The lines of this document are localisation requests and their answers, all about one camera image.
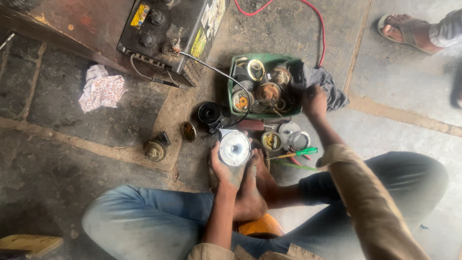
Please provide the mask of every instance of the green plastic tray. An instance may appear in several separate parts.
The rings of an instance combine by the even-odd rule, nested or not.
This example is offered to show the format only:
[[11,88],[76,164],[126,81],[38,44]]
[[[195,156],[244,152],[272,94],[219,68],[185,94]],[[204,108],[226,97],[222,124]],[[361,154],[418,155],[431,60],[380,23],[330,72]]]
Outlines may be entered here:
[[[232,58],[230,76],[234,69],[234,64],[236,63],[236,60],[242,57],[246,57],[249,60],[257,59],[261,61],[263,65],[265,66],[265,70],[267,72],[269,72],[269,69],[267,68],[274,68],[285,61],[289,61],[289,65],[291,63],[297,63],[297,62],[302,61],[300,58],[297,58],[297,57],[292,57],[292,56],[282,55],[282,54],[273,54],[273,53],[247,53],[247,54],[237,55]],[[245,113],[236,112],[232,108],[231,91],[232,91],[233,85],[234,85],[234,82],[232,80],[228,80],[228,100],[229,100],[228,105],[229,105],[231,114],[243,117]],[[281,113],[281,115],[282,115],[282,118],[289,118],[289,117],[296,116],[300,114],[301,112],[302,112],[302,103],[298,102],[298,104],[295,104],[295,108],[293,110],[287,113]],[[279,115],[276,115],[276,114],[255,114],[255,113],[249,113],[247,118],[280,119]]]

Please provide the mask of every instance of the beige shirt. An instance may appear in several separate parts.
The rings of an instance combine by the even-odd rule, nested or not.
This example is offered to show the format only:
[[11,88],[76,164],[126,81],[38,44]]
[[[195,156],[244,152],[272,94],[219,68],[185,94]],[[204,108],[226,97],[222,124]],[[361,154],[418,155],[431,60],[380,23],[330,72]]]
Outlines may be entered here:
[[[351,217],[366,259],[430,260],[409,231],[390,193],[364,161],[347,145],[330,145],[318,167],[331,170],[332,180]],[[193,248],[188,260],[254,260],[242,247],[234,252],[202,243]],[[258,260],[322,260],[294,244],[287,254],[268,251]]]

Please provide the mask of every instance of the yellow battery label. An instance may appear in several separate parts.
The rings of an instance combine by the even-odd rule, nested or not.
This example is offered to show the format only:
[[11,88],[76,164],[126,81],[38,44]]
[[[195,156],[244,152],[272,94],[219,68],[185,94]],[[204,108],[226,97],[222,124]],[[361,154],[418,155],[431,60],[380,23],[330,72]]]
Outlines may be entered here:
[[141,3],[130,25],[137,29],[140,29],[144,23],[144,20],[146,19],[147,13],[149,12],[150,8],[151,7],[149,7],[149,5]]

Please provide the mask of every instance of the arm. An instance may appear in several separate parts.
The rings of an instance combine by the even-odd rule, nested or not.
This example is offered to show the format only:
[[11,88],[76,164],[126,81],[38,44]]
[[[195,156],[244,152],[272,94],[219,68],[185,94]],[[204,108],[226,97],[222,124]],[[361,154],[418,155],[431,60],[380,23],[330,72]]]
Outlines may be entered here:
[[211,243],[230,250],[232,218],[237,190],[226,184],[218,184],[212,211],[207,221],[203,243]]
[[219,149],[220,142],[217,141],[211,151],[210,163],[217,176],[218,186],[202,242],[229,250],[234,203],[241,185],[245,164],[239,167],[228,167],[220,161]]
[[325,150],[321,163],[328,165],[366,258],[429,260],[390,193],[327,122],[325,92],[319,86],[310,87],[303,99],[304,112]]
[[210,153],[210,166],[218,180],[212,211],[207,220],[202,243],[191,250],[188,260],[234,260],[234,253],[230,251],[232,220],[236,194],[241,185],[245,164],[228,167],[220,161],[219,149],[220,142],[217,141]]

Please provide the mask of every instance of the screwdriver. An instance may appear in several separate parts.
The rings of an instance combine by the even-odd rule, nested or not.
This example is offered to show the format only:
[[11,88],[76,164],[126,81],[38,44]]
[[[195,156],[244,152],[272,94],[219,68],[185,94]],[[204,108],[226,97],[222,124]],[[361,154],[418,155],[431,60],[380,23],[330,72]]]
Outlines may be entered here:
[[292,157],[292,156],[296,156],[296,155],[310,155],[310,154],[317,154],[318,153],[318,148],[317,147],[310,147],[310,148],[307,148],[305,150],[301,150],[301,151],[295,151],[295,153],[291,153],[291,154],[288,154],[288,155],[279,155],[279,156],[276,156],[276,157],[272,157],[272,158],[266,158],[266,160],[272,160],[272,159],[280,159],[280,158],[286,158],[286,157]]

